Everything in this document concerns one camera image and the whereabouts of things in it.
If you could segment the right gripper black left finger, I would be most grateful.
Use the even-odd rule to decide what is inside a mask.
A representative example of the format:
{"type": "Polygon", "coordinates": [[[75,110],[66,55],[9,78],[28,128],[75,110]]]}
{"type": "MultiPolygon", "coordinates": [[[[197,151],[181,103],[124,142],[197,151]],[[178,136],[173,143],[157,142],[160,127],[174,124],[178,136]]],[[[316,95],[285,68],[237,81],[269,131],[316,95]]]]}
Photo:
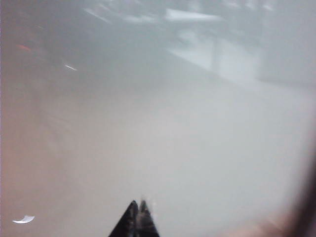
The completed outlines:
{"type": "Polygon", "coordinates": [[[137,214],[138,204],[133,200],[109,234],[109,237],[134,237],[137,214]]]}

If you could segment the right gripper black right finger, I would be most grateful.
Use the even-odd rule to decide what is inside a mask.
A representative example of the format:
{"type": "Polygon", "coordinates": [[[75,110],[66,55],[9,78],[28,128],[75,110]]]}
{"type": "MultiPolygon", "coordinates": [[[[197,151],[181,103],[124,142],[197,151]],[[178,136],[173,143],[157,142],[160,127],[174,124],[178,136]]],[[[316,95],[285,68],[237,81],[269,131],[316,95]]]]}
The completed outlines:
{"type": "Polygon", "coordinates": [[[146,201],[141,200],[138,211],[138,236],[139,237],[160,237],[154,224],[152,214],[146,201]]]}

